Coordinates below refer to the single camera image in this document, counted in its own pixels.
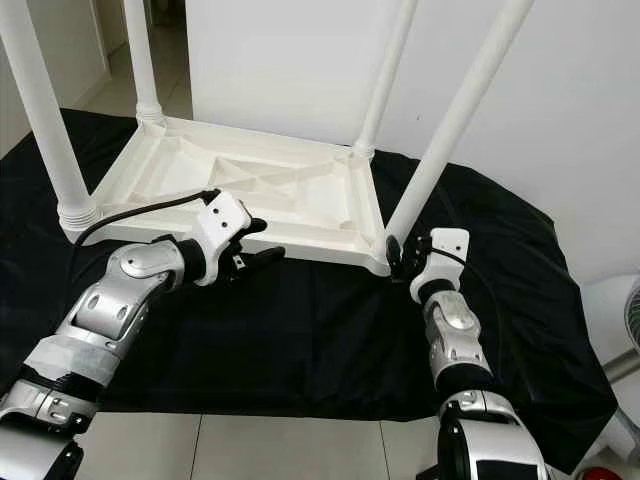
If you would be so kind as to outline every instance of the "white fan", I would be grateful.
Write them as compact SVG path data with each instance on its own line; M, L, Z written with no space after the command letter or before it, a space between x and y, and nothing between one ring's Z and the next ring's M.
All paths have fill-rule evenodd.
M582 289L591 345L619 408L587 456L611 448L640 466L640 275L621 275Z

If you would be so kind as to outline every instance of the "white wall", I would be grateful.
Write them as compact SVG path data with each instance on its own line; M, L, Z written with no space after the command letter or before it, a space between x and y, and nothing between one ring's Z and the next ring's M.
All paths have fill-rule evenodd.
M102 29L104 49L107 54L111 54L127 42L122 0L96 0L96 10Z
M419 2L380 148L424 152L501 4ZM396 6L188 0L195 117L352 143ZM581 281L640 266L639 18L538 0L452 159L549 213Z
M82 106L109 78L91 0L30 0L51 83L61 106ZM0 42L0 158L31 128Z
M194 117L351 143L389 0L187 0Z

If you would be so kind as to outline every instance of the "white floor tile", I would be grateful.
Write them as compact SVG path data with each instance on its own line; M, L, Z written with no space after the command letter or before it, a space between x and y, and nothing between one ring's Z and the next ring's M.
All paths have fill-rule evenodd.
M77 480L189 480L199 415L98 413Z
M438 419L382 422L389 477L415 480L416 474L437 463Z
M383 480L378 422L205 416L194 480Z

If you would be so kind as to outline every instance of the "black cable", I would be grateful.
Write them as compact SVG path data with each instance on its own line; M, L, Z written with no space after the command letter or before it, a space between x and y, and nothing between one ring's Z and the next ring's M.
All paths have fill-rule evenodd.
M177 205L182 205L184 203L193 202L194 200L202 199L206 204L210 203L215 197L218 196L220 190L217 188L214 190L203 190L198 193L194 193L192 195L187 195L186 197L176 198L175 200L168 200L166 202L154 203L152 205L145 205L144 207L134 208L133 210L128 210L126 212L116 213L107 218L103 218L102 220L97 221L90 227L88 227L85 231L83 231L80 236L78 236L77 240L71 246L71 253L69 254L69 260L67 261L67 269L65 272L65 278L63 283L62 290L62 299L60 305L60 321L64 319L67 311L67 296L70 290L71 284L71 272L73 270L73 264L78 255L78 250L82 246L82 244L89 238L89 235L94 233L96 230L104 227L105 225L109 225L110 223L117 222L119 220L124 220L125 218L133 217L135 215L140 215L142 213L153 212L155 210L161 210L163 208L175 207Z
M433 253L437 253L438 255L442 255L443 257L450 258L451 260L458 262L465 268L469 268L469 271L475 275L475 277L480 281L482 286L485 288L489 296L491 297L491 301L493 302L493 308L496 312L496 321L498 322L498 366L496 376L501 378L502 374L502 352L504 346L504 324L502 321L502 315L500 314L500 305L498 303L498 297L496 297L493 288L489 281L485 278L485 276L478 270L476 267L471 265L469 262L462 260L460 257L456 255L446 252L444 250L440 250L439 248L431 248Z

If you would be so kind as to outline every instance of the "red object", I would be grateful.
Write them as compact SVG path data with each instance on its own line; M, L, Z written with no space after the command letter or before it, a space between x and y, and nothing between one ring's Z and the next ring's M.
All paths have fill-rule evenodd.
M581 480L622 480L622 477L608 468L591 467L585 470Z

